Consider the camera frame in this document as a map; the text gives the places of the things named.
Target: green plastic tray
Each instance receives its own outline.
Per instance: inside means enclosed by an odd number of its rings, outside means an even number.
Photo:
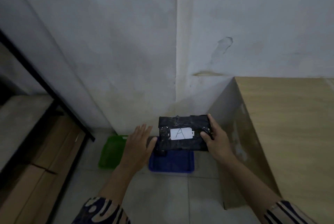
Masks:
[[[110,136],[103,146],[98,167],[103,169],[114,169],[120,163],[127,135]]]

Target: tile floor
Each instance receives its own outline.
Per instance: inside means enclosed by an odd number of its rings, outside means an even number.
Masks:
[[[87,142],[53,220],[71,223],[83,203],[94,197],[112,171],[100,170],[100,153],[110,135],[95,133]],[[144,167],[132,179],[123,208],[134,224],[150,223],[259,223],[248,207],[224,210],[217,166],[209,153],[195,152],[192,174],[153,173]]]

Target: tag-shaped label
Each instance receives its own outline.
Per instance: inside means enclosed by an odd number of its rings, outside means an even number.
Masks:
[[[170,139],[192,139],[194,132],[190,127],[170,129]]]

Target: person's left hand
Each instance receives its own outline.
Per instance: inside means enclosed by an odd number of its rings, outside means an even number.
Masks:
[[[139,171],[147,162],[154,149],[157,137],[151,139],[148,147],[146,147],[147,139],[152,130],[152,126],[149,126],[146,130],[146,125],[141,127],[137,126],[135,131],[128,136],[125,144],[123,156],[119,167],[135,174]]]

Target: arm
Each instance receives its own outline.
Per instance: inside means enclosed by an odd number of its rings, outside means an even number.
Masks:
[[[264,218],[266,210],[282,199],[237,160],[231,150],[227,134],[210,114],[208,117],[214,140],[205,132],[201,132],[201,136],[206,142],[209,152],[232,176],[239,191],[260,222],[266,223]]]
[[[133,175],[148,162],[157,141],[156,137],[152,138],[146,148],[147,138],[152,126],[149,126],[146,130],[145,127],[145,124],[141,127],[137,126],[133,134],[128,136],[121,162],[113,171],[109,181],[98,193],[99,197],[110,199],[118,205],[122,204]]]

